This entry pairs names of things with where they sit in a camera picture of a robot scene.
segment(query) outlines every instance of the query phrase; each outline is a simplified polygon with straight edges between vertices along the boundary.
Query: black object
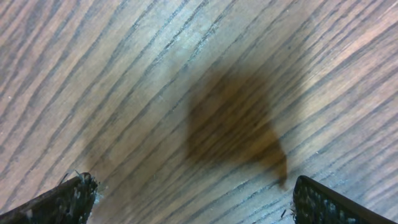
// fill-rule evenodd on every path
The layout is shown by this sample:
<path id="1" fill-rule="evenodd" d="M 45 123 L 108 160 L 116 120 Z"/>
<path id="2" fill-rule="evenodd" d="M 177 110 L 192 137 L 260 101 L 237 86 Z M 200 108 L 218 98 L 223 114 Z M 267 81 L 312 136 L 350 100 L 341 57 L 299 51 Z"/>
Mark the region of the black object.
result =
<path id="1" fill-rule="evenodd" d="M 98 184 L 89 173 L 0 215 L 0 224 L 84 224 L 90 216 Z"/>
<path id="2" fill-rule="evenodd" d="M 301 175 L 293 191 L 296 224 L 396 224 Z"/>

